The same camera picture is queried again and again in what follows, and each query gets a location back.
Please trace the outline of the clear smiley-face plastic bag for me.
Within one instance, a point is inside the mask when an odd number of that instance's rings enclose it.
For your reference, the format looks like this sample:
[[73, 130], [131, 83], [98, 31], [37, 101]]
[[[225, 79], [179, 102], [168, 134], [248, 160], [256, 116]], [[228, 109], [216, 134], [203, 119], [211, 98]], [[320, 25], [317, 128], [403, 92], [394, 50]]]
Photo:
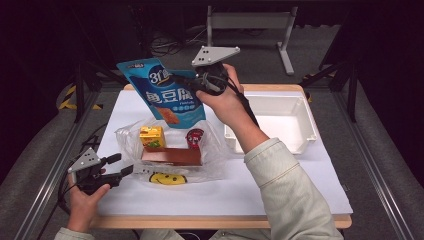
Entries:
[[[142, 126], [161, 126], [164, 131], [166, 146], [162, 148], [190, 149], [186, 142], [189, 130], [199, 128], [204, 131], [199, 142], [201, 166], [174, 166], [166, 163], [143, 161], [145, 148], [140, 140]], [[117, 143], [125, 163], [134, 166], [133, 174], [141, 181], [162, 185], [181, 185], [220, 180], [225, 177], [229, 149], [223, 140], [218, 138], [216, 129], [209, 121], [202, 120], [189, 129], [175, 129], [166, 125], [163, 120], [153, 118], [140, 120], [115, 131]]]

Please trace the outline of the aluminium floor rail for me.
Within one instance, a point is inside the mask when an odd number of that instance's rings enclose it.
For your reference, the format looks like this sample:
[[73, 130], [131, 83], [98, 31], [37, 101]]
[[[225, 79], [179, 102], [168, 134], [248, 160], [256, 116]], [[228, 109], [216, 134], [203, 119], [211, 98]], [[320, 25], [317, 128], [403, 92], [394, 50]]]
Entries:
[[24, 221], [22, 222], [18, 232], [16, 233], [13, 240], [29, 240], [43, 211], [45, 210], [51, 195], [61, 178], [61, 174], [65, 172], [65, 168], [68, 160], [71, 156], [71, 150], [73, 149], [74, 142], [76, 141], [79, 133], [81, 132], [82, 126], [84, 125], [88, 115], [91, 111], [92, 106], [95, 104], [99, 92], [90, 92], [84, 98], [84, 111], [79, 118], [77, 123], [73, 122], [71, 129], [63, 143], [59, 153], [56, 156], [55, 161], [49, 168], [49, 173], [45, 180], [41, 184], [37, 196], [35, 197], [31, 208], [29, 209]]
[[398, 240], [415, 240], [401, 210], [394, 199], [391, 189], [387, 185], [375, 159], [368, 148], [357, 124], [354, 123], [347, 112], [347, 103], [341, 93], [334, 93], [333, 98], [342, 112], [343, 118], [347, 123], [349, 131], [355, 141], [361, 154], [361, 162], [372, 182], [380, 202], [388, 216], [392, 227], [395, 230]]

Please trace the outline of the brown rectangular box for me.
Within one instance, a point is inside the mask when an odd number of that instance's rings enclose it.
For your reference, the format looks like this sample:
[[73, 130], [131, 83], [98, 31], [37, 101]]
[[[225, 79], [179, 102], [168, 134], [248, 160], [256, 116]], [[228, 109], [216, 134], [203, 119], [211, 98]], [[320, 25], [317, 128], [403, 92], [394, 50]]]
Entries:
[[166, 163], [174, 166], [202, 165], [199, 149], [145, 148], [141, 159], [143, 161]]

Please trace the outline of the blue snack pouch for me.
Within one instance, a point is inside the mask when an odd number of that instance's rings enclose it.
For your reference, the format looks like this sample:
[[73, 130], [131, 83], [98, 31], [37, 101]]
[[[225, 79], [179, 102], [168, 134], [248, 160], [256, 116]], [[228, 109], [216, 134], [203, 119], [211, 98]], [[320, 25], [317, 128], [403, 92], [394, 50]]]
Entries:
[[157, 120], [171, 128], [189, 129], [206, 119], [203, 103], [194, 90], [178, 79], [192, 80], [191, 70], [171, 70], [158, 58], [140, 59], [117, 64]]

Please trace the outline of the black tripod stand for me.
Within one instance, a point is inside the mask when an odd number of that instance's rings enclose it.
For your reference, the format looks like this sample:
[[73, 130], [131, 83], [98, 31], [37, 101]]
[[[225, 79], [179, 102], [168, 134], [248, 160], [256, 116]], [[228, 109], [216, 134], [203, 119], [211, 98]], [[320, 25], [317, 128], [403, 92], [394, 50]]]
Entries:
[[103, 67], [100, 64], [94, 63], [93, 61], [80, 60], [75, 65], [75, 86], [76, 86], [76, 117], [74, 122], [78, 123], [86, 110], [88, 109], [88, 103], [85, 100], [85, 87], [88, 87], [90, 92], [99, 92], [102, 88], [101, 77], [98, 73], [105, 76], [107, 79], [112, 80], [122, 86], [126, 85], [128, 81], [123, 77], [114, 73], [107, 67]]
[[308, 74], [302, 78], [300, 86], [306, 88], [320, 79], [333, 74], [332, 80], [328, 84], [332, 92], [340, 92], [345, 85], [348, 85], [347, 113], [352, 122], [356, 122], [356, 93], [358, 85], [357, 60], [348, 58], [336, 64], [332, 64], [316, 74]]

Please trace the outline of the person's left hand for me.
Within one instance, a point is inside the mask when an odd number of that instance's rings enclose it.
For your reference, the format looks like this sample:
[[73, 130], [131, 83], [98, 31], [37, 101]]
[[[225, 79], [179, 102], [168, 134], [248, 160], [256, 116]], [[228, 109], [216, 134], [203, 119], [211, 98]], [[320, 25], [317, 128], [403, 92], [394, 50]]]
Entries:
[[70, 188], [70, 217], [67, 228], [72, 231], [86, 233], [91, 221], [97, 215], [99, 201], [110, 190], [109, 184], [104, 184], [96, 192], [87, 195], [77, 186], [73, 185], [72, 177], [68, 177]]

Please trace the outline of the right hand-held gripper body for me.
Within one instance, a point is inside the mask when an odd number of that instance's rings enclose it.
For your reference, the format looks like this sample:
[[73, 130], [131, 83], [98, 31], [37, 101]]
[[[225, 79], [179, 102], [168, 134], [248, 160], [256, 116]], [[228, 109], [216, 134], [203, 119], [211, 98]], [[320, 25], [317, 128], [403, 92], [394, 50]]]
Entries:
[[239, 47], [202, 46], [191, 63], [196, 72], [193, 87], [214, 96], [222, 94], [229, 79], [222, 61], [239, 52]]

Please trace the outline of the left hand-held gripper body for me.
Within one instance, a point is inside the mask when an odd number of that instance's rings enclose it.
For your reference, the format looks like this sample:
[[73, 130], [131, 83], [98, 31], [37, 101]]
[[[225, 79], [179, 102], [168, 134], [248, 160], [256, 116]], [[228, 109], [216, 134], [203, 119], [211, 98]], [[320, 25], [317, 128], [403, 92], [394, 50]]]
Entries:
[[73, 185], [76, 185], [88, 195], [96, 192], [104, 184], [109, 184], [110, 187], [117, 187], [122, 180], [120, 173], [106, 175], [102, 173], [103, 167], [108, 164], [106, 158], [100, 158], [92, 148], [82, 153], [68, 168]]

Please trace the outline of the yellow juice carton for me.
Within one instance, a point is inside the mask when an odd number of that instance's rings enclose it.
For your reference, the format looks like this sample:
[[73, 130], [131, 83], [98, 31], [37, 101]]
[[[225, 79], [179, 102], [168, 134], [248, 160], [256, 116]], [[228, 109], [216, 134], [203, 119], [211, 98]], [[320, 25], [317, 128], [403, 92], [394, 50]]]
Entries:
[[161, 126], [142, 126], [139, 137], [144, 147], [162, 148], [166, 146], [164, 131]]

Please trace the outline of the white plastic bin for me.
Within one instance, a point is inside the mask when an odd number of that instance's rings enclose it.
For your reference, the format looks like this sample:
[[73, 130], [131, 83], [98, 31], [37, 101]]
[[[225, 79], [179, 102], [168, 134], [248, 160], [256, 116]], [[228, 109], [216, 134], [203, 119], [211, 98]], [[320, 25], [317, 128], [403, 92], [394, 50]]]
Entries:
[[279, 138], [292, 154], [302, 154], [318, 139], [303, 96], [248, 94], [246, 98], [260, 129], [270, 138]]

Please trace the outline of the grey metal stand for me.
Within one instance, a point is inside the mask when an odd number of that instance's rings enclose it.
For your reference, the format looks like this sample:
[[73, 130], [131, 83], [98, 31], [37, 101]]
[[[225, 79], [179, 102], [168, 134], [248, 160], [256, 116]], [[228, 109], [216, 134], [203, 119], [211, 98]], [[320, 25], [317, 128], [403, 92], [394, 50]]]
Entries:
[[283, 12], [216, 12], [207, 9], [207, 45], [213, 45], [214, 29], [282, 29], [284, 38], [277, 43], [286, 74], [292, 76], [294, 68], [287, 52], [288, 42], [297, 16], [297, 7]]

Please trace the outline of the person's right hand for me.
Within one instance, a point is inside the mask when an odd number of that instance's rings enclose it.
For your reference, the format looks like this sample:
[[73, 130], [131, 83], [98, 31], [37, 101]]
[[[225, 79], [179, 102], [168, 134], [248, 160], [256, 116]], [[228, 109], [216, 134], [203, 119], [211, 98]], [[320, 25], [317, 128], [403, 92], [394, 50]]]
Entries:
[[252, 136], [258, 129], [244, 109], [236, 93], [229, 87], [219, 96], [197, 91], [196, 96], [209, 106], [218, 119], [229, 126], [235, 134]]

